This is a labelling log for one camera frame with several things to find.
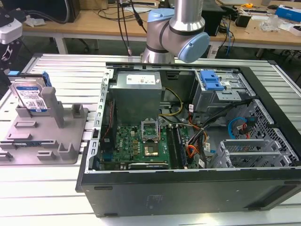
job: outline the table leg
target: table leg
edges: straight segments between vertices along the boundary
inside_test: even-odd
[[[260,48],[260,49],[258,50],[258,52],[256,53],[256,57],[257,57],[257,58],[261,58],[262,55],[263,55],[263,52],[264,52],[264,48]]]
[[[55,38],[59,54],[68,54],[66,42],[63,38]]]
[[[95,48],[95,50],[99,50],[98,39],[94,40],[94,48]]]
[[[207,58],[215,59],[216,54],[217,54],[217,51],[218,51],[218,48],[219,48],[219,45],[218,45],[218,44],[212,44],[212,45],[210,46],[210,49],[209,49]]]

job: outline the metal slotted surface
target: metal slotted surface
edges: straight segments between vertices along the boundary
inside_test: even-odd
[[[63,104],[81,102],[91,112],[97,108],[99,89],[106,62],[140,62],[138,56],[57,55],[44,54],[32,60],[27,72],[47,71],[56,95]],[[288,76],[267,61],[200,59],[194,64],[250,67],[276,103],[301,133],[301,91],[289,84]]]
[[[24,72],[40,73],[46,70],[56,88],[58,100],[65,107],[83,102],[89,109],[81,151],[91,138],[94,118],[103,80],[104,62],[139,62],[138,57],[126,56],[83,56],[43,55],[33,58]],[[249,66],[262,82],[285,81],[266,61],[244,60],[199,60],[206,65]],[[276,101],[300,102],[299,94],[291,87],[267,86]],[[16,117],[16,99],[10,92],[0,100],[0,136],[5,135],[11,120]],[[299,120],[301,106],[280,105],[288,110],[287,115],[294,123]],[[87,198],[74,190],[79,172],[79,160],[74,165],[39,167],[0,167],[0,224],[1,225],[110,225],[110,226],[153,226],[153,225],[257,225],[295,226],[301,225],[301,194],[297,194],[270,211],[204,213],[187,215],[96,218]]]

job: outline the black box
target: black box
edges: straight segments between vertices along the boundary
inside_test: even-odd
[[[219,7],[215,0],[204,0],[202,17],[205,19],[205,32],[209,36],[216,36],[222,16],[225,11]]]
[[[75,21],[80,11],[79,0],[68,0],[70,7],[69,23]],[[66,5],[64,0],[2,0],[3,7],[10,11],[16,8],[22,10],[37,10],[55,19],[64,21],[66,18]]]

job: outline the blue box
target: blue box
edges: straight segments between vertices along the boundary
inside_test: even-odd
[[[285,8],[283,5],[280,5],[276,10],[275,15],[296,22],[301,21],[301,9],[297,8]]]
[[[206,90],[223,91],[225,89],[219,82],[219,77],[214,71],[201,71],[201,80]]]

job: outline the silver metal cylinder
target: silver metal cylinder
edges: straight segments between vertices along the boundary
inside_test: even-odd
[[[204,0],[175,0],[174,16],[170,19],[169,25],[181,32],[193,32],[205,26],[202,18]]]

